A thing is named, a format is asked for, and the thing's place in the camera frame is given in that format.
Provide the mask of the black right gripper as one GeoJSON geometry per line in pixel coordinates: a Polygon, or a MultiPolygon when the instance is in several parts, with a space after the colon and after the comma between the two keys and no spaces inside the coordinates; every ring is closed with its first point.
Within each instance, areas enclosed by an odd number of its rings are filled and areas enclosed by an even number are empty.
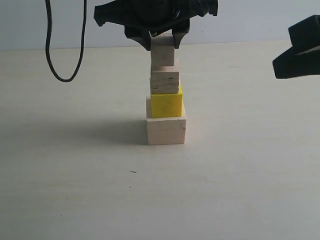
{"type": "Polygon", "coordinates": [[[288,28],[291,47],[272,61],[277,79],[320,74],[320,16],[311,15],[288,28]]]}

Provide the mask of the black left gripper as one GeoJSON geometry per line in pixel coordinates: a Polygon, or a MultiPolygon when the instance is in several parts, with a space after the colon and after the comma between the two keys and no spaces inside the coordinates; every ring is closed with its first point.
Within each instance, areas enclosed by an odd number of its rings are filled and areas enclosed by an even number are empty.
{"type": "Polygon", "coordinates": [[[190,19],[218,15],[217,0],[114,0],[94,7],[93,18],[102,27],[106,23],[124,26],[127,38],[133,38],[146,51],[151,36],[172,32],[174,48],[179,49],[190,31],[190,19]]]}

